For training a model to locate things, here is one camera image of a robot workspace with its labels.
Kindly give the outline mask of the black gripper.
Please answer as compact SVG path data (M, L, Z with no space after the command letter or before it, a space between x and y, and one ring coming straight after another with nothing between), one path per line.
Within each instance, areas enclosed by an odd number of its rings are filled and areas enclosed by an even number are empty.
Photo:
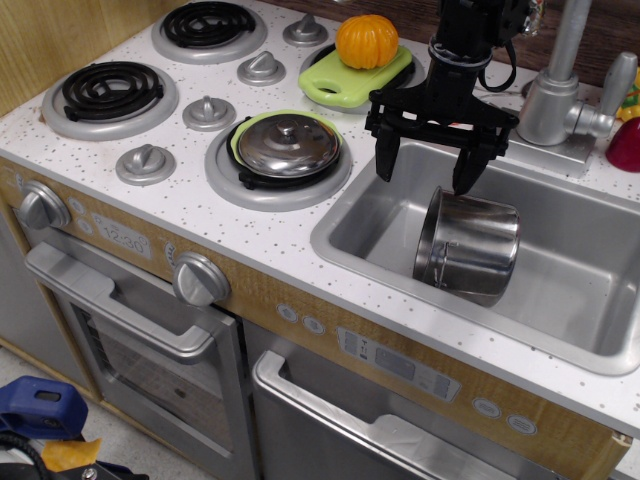
M488 162L506 153L517 118L477 98L473 90L493 59L491 49L471 55L431 49L427 77L416 86L374 90L365 128L376 139L376 173L390 182L403 138L455 147L452 187L465 195Z

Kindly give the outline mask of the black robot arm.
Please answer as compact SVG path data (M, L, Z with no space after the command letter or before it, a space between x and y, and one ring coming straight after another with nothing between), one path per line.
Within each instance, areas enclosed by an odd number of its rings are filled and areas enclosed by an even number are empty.
M470 191L489 161L506 153L518 118L474 95L484 84L495 48L515 53L532 9L526 1L442 1L440 23L429 42L426 79L402 89L374 90L365 128L376 139L376 173L390 181L403 138L459 151L452 187Z

